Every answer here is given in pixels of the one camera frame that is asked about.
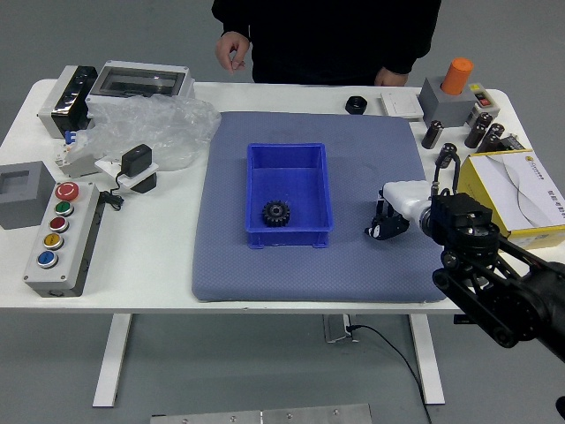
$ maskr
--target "blue mat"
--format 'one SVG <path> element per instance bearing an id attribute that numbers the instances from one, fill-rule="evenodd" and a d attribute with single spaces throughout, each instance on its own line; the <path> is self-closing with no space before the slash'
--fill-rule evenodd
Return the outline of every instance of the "blue mat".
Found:
<path id="1" fill-rule="evenodd" d="M 250 143 L 324 143 L 335 228 L 329 247 L 251 249 L 245 232 Z M 388 181 L 424 179 L 408 122 L 398 117 L 225 112 L 211 142 L 192 292 L 197 299 L 424 302 L 441 248 L 415 225 L 376 241 L 363 231 Z"/>

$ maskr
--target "plastic bag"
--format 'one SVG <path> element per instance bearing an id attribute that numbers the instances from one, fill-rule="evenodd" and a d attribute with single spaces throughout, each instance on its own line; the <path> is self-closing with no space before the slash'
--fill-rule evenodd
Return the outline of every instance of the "plastic bag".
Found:
<path id="1" fill-rule="evenodd" d="M 159 170 L 181 170 L 207 147 L 222 120 L 210 103 L 167 95 L 89 104 L 88 111 L 94 127 L 77 131 L 68 163 L 89 155 L 119 162 L 125 152 L 147 144 Z"/>

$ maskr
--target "person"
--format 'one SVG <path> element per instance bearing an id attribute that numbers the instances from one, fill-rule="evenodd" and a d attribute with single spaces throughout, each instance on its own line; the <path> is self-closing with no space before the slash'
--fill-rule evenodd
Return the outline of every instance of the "person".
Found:
<path id="1" fill-rule="evenodd" d="M 441 0 L 214 0 L 220 65 L 255 82 L 403 86 L 431 48 Z"/>

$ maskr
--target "red button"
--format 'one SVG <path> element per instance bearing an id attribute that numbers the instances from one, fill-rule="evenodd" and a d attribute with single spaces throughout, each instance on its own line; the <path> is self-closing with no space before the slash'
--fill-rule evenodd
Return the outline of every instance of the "red button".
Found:
<path id="1" fill-rule="evenodd" d="M 69 222 L 61 216 L 58 216 L 57 218 L 53 218 L 49 222 L 49 229 L 52 230 L 53 232 L 63 232 L 67 228 L 69 228 Z"/>
<path id="2" fill-rule="evenodd" d="M 62 183 L 55 190 L 55 196 L 62 201 L 73 201 L 79 195 L 76 183 Z"/>

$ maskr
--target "yellow button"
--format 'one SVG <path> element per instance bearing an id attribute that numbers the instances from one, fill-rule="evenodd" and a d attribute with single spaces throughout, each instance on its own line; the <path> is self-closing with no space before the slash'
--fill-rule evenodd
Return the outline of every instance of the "yellow button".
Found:
<path id="1" fill-rule="evenodd" d="M 43 239 L 43 245 L 49 250 L 57 250 L 63 245 L 63 238 L 52 232 Z"/>

